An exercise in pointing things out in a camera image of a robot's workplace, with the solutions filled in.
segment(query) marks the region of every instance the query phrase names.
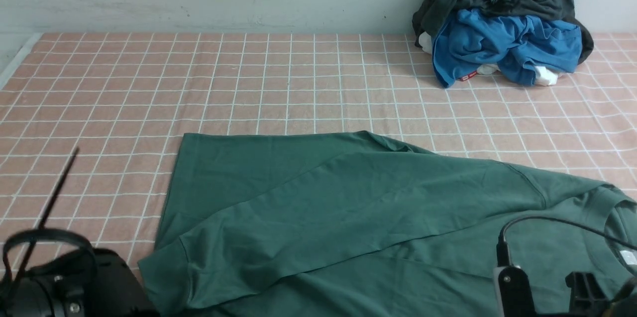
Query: pink checkered mat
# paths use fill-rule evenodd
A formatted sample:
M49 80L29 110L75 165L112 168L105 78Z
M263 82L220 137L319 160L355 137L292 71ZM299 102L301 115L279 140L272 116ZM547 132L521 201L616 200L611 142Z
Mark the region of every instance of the pink checkered mat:
M597 34L550 88L476 76L442 90L404 35L48 33L0 91L0 239L34 226L82 149L50 226L136 266L152 250L187 132L366 129L439 154L610 181L637 198L637 36ZM64 247L42 244L33 263ZM15 262L21 251L14 251Z

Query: black camera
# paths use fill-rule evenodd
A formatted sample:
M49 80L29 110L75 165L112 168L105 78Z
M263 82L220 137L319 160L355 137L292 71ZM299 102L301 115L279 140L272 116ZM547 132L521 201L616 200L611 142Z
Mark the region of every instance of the black camera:
M84 236L45 228L71 165L75 149L35 229L20 231L2 247L0 317L159 317L126 262L109 249L91 246ZM27 270L37 242L63 242L77 247L44 265ZM29 244L13 279L8 253Z

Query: green t-shirt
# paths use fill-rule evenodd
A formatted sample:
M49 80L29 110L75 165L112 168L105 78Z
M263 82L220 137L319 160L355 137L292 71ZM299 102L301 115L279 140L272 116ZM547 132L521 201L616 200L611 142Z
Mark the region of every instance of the green t-shirt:
M139 262L163 315L496 315L501 227L561 217L635 244L635 202L601 181L441 156L366 131L186 134L155 252ZM548 221L507 233L540 313L568 310L564 278L610 296L623 250Z

